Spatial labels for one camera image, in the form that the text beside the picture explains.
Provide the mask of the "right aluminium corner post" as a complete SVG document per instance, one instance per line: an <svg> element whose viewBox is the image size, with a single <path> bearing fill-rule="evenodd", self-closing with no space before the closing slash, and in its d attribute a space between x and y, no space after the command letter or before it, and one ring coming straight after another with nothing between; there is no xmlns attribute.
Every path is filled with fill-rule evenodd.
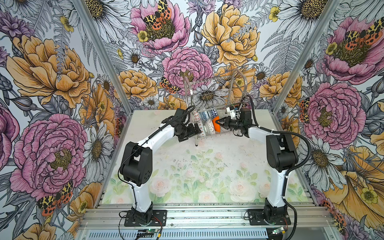
<svg viewBox="0 0 384 240"><path fill-rule="evenodd" d="M282 103L285 101L286 97L290 93L291 88L293 87L296 79L298 78L302 67L304 66L306 60L311 55L311 51L315 48L317 41L320 39L324 30L328 28L331 17L336 12L340 1L328 1L318 23L316 24L314 31L309 35L308 41L304 45L303 50L301 51L297 62L295 63L290 75L286 81L286 84L283 86L282 91L280 92L276 102L274 103L272 113L276 114Z"/></svg>

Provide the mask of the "green circuit board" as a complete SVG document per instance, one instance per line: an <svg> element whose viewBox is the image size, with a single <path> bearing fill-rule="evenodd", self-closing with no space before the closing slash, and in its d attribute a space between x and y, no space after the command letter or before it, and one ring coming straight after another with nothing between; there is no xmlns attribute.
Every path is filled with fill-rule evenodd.
<svg viewBox="0 0 384 240"><path fill-rule="evenodd" d="M279 234L284 234L286 231L285 231L285 228L284 227L280 227L280 228L277 228L277 229L274 229L271 234L273 235L279 235Z"/></svg>

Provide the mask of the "orange plastic bowl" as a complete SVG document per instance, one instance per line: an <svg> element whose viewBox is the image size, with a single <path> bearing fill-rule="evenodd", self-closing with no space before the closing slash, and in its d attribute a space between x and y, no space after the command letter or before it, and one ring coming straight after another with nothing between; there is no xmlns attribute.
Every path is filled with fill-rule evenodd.
<svg viewBox="0 0 384 240"><path fill-rule="evenodd" d="M220 133L221 132L221 127L218 123L216 123L216 121L218 121L220 119L219 116L216 116L214 119L213 119L213 125L214 125L214 129L215 129L215 132L216 133Z"/></svg>

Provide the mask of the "green patterned bowl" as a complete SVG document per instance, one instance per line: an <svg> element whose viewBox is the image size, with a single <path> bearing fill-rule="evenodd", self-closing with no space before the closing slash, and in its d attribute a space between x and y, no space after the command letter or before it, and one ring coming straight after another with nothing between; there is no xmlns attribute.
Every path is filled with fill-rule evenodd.
<svg viewBox="0 0 384 240"><path fill-rule="evenodd" d="M201 131L201 133L198 134L198 138L205 138L207 135L206 135L205 127L202 121L198 121L198 127Z"/></svg>

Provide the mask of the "silver wire dish rack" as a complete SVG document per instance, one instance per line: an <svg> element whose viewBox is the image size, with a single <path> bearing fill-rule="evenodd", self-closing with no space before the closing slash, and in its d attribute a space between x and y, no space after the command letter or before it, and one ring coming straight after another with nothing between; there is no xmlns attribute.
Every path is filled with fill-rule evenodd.
<svg viewBox="0 0 384 240"><path fill-rule="evenodd" d="M199 114L240 106L248 93L247 77L239 69L203 80L183 77L183 81L187 106L194 106Z"/></svg>

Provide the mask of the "aluminium front rail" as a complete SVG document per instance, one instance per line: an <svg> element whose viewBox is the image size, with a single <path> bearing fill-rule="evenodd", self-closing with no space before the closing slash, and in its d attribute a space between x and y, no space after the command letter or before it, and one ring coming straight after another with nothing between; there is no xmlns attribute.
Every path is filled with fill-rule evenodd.
<svg viewBox="0 0 384 240"><path fill-rule="evenodd" d="M324 207L295 205L297 217L289 210L288 226L251 226L247 211L261 205L158 206L167 210L164 227L125 227L127 205L106 205L85 214L77 240L341 240L331 215ZM273 235L284 227L285 233Z"/></svg>

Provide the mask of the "dark blue patterned bowl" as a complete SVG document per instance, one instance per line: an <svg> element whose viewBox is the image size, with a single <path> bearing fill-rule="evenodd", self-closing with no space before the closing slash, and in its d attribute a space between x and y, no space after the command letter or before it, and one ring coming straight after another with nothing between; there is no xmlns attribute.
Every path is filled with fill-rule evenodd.
<svg viewBox="0 0 384 240"><path fill-rule="evenodd" d="M200 114L197 111L193 111L194 122L201 121Z"/></svg>

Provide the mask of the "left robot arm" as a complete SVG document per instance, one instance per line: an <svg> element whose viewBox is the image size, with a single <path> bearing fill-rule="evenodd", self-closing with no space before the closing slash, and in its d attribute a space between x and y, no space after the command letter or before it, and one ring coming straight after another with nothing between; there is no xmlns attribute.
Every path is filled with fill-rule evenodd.
<svg viewBox="0 0 384 240"><path fill-rule="evenodd" d="M129 184L134 194L134 204L128 211L125 226L148 226L153 220L163 223L153 213L153 202L149 196L149 185L153 173L153 153L168 140L177 137L181 143L202 133L198 124L190 123L195 106L177 109L173 116L164 119L160 126L143 140L126 144L118 170L119 179Z"/></svg>

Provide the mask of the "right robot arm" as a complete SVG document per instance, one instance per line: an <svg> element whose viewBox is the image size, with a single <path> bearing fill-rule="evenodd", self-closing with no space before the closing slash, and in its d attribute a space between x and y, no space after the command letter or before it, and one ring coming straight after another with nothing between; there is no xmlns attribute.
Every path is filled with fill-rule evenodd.
<svg viewBox="0 0 384 240"><path fill-rule="evenodd" d="M258 125L253 117L254 111L228 108L227 117L214 120L221 128L239 131L241 136L266 144L267 163L272 168L270 191L261 210L248 210L251 225L275 225L291 223L288 215L288 204L285 202L289 170L295 167L299 158L291 134L276 132Z"/></svg>

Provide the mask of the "white black lattice bowl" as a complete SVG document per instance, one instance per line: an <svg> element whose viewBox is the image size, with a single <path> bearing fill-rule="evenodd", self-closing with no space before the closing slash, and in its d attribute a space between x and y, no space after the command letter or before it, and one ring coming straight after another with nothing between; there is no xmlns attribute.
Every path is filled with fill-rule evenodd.
<svg viewBox="0 0 384 240"><path fill-rule="evenodd" d="M210 136L216 134L216 130L215 130L214 124L213 124L213 122L211 120L207 120L206 121L205 127L207 128L207 132L208 132L208 134Z"/></svg>

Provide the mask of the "left aluminium corner post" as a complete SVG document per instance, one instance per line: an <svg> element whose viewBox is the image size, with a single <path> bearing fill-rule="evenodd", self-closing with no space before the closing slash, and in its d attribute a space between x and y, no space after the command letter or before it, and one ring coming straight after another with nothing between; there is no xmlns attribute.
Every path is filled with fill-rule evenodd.
<svg viewBox="0 0 384 240"><path fill-rule="evenodd" d="M97 53L107 71L107 74L109 75L117 94L120 97L120 100L128 114L128 116L132 116L133 108L131 104L129 103L129 100L126 96L125 90L122 87L122 84L118 78L118 74L115 71L115 68L112 64L112 61L109 57L109 54L105 48L105 45L103 43L103 40L101 36L98 33L98 28L93 23L92 16L88 10L88 7L85 3L85 1L75 1L74 2L75 9L78 11L78 14L80 16L80 19L82 20L84 27L87 30L87 33L89 34L90 39L93 41L93 44L97 50Z"/></svg>

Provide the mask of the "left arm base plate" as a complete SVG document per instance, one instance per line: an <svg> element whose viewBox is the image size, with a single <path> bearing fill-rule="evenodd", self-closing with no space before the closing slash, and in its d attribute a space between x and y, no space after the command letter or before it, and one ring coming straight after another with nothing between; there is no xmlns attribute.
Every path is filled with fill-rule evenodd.
<svg viewBox="0 0 384 240"><path fill-rule="evenodd" d="M167 210L149 210L141 213L137 210L128 212L125 227L164 227L167 221Z"/></svg>

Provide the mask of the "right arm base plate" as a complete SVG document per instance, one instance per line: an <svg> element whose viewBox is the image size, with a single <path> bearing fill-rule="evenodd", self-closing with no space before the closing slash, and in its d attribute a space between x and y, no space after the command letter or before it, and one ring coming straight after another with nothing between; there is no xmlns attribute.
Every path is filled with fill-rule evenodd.
<svg viewBox="0 0 384 240"><path fill-rule="evenodd" d="M287 211L283 214L276 214L265 212L262 209L250 209L247 214L251 226L289 226L292 223Z"/></svg>

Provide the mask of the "blue floral bowl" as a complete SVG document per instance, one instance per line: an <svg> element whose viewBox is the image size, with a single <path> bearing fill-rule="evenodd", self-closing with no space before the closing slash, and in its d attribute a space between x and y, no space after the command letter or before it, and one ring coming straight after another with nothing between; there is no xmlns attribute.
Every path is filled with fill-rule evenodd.
<svg viewBox="0 0 384 240"><path fill-rule="evenodd" d="M207 120L210 119L209 113L207 111L200 112L200 115L201 115L201 120L203 122L206 122Z"/></svg>

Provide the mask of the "aluminium corner post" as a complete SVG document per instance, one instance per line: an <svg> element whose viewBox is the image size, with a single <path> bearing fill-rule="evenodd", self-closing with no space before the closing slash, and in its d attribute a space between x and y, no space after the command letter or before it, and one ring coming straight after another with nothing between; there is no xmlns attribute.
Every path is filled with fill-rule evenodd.
<svg viewBox="0 0 384 240"><path fill-rule="evenodd" d="M115 71L115 68L112 64L112 61L109 57L109 54L105 48L105 45L103 43L103 40L101 36L98 33L98 28L93 23L92 16L88 10L88 7L85 3L85 1L75 1L74 2L75 9L78 11L78 14L80 16L80 19L82 20L84 27L87 30L87 33L89 34L90 39L93 41L93 44L97 50L97 53L107 71L107 74L109 75L117 94L120 97L120 100L128 114L128 116L132 116L133 108L131 104L129 103L129 100L126 96L125 90L122 87L122 84L118 78L118 74Z"/></svg>
<svg viewBox="0 0 384 240"><path fill-rule="evenodd" d="M302 67L304 66L306 60L311 55L311 51L315 48L317 41L320 39L324 30L328 28L331 17L336 12L340 1L328 1L318 23L316 24L314 31L309 35L308 41L304 45L303 50L301 51L297 62L295 63L290 75L286 81L286 84L283 86L282 91L280 92L276 102L274 103L272 113L276 114L282 103L285 101L286 97L290 93L291 88L293 87L296 79L298 78Z"/></svg>

